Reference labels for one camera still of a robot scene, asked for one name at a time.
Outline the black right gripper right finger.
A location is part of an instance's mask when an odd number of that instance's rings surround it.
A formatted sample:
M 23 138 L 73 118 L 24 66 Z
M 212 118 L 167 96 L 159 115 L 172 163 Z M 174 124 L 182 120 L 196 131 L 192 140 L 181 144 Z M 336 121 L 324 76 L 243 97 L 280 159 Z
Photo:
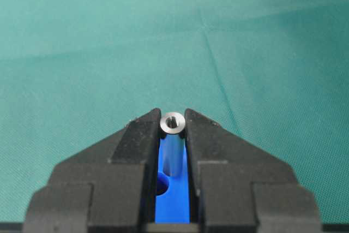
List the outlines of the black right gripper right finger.
M 191 211 L 202 232 L 321 232 L 313 193 L 290 165 L 185 111 Z

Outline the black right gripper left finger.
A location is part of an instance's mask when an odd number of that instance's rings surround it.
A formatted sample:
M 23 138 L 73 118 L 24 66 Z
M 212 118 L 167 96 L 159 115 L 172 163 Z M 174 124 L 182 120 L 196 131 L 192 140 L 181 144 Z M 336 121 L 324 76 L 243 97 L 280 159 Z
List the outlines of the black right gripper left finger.
M 24 232 L 139 232 L 154 220 L 158 108 L 57 164 L 29 203 Z

